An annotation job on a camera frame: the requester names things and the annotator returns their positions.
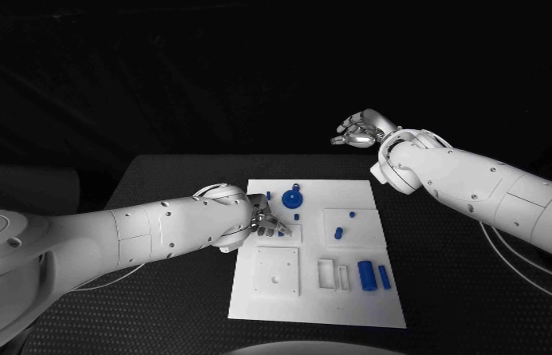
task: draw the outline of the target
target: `black fabric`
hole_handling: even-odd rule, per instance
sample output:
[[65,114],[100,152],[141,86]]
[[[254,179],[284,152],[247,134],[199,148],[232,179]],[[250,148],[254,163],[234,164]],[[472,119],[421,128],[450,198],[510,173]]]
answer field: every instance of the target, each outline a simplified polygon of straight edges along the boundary
[[[219,354],[291,340],[404,353],[551,353],[551,297],[503,264],[473,219],[424,189],[404,195],[379,184],[375,162],[375,155],[140,156],[107,208],[190,196],[221,182],[247,190],[248,179],[369,179],[407,329],[228,319],[237,252],[209,247],[68,294],[39,318],[25,354]],[[548,275],[513,262],[552,289]]]

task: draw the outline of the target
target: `robotic hand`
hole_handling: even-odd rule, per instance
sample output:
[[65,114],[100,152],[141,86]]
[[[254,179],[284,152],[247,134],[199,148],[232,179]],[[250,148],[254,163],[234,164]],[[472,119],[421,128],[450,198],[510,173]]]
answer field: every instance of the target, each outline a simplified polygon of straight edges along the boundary
[[381,143],[371,172],[411,194],[423,186],[435,200],[552,252],[552,186],[519,168],[456,149],[428,130],[402,129],[375,110],[350,116],[332,144]]
[[192,197],[43,217],[0,211],[0,346],[59,297],[101,275],[203,247],[224,253],[250,234],[288,234],[267,197],[219,183]]

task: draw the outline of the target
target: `white base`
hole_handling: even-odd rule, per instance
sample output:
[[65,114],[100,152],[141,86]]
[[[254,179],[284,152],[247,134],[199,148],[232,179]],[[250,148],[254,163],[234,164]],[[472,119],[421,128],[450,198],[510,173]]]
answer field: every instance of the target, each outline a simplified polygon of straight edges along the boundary
[[[294,183],[300,185],[304,202],[297,209],[287,209],[281,204],[281,195],[291,189]],[[278,238],[283,237],[263,239],[257,236],[257,233],[251,234],[238,251],[228,318],[407,328],[388,251],[381,239],[384,229],[381,223],[375,223],[373,219],[371,219],[375,215],[373,212],[365,213],[366,217],[362,214],[363,209],[376,209],[369,181],[324,179],[250,180],[248,194],[268,191],[271,192],[273,214],[281,218],[284,223],[301,223],[303,242],[284,244],[283,241],[278,243]],[[356,228],[359,228],[365,218],[366,235],[362,235],[362,237],[379,237],[372,241],[378,243],[373,247],[369,245],[371,241],[363,241],[362,247],[327,247],[324,209],[348,209],[346,220],[342,223],[350,223],[350,220],[348,220],[350,219],[349,211],[359,211],[353,219],[356,220],[355,224],[358,224]],[[300,221],[293,219],[296,213],[300,214]],[[268,296],[255,293],[254,285],[260,284],[257,278],[258,274],[263,274],[255,271],[260,247],[299,248],[299,297],[287,294],[271,294]],[[348,266],[350,292],[320,289],[319,259],[333,260],[336,285],[339,285],[339,266]],[[373,292],[362,290],[358,270],[359,261],[372,261],[373,263],[379,284],[379,289]],[[391,290],[384,289],[378,272],[379,265],[385,265]],[[260,276],[264,280],[271,280],[274,274]]]

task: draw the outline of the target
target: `black backdrop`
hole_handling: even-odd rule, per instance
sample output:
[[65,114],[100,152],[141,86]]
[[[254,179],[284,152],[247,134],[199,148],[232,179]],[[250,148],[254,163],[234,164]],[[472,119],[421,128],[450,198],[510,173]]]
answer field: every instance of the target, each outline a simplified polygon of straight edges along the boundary
[[551,177],[549,4],[3,0],[2,161],[98,207],[139,154],[363,154],[329,139],[375,108]]

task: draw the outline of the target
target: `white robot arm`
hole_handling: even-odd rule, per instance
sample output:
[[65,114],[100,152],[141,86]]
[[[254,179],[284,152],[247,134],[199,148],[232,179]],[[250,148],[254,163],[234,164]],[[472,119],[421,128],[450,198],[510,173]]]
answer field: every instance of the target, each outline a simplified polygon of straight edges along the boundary
[[0,211],[0,346],[101,275],[208,246],[228,253],[255,231],[287,234],[265,195],[211,187],[193,197],[79,215]]
[[332,144],[381,143],[371,172],[411,194],[421,186],[435,200],[552,253],[552,184],[505,162],[456,149],[428,130],[402,129],[372,109],[348,118]]

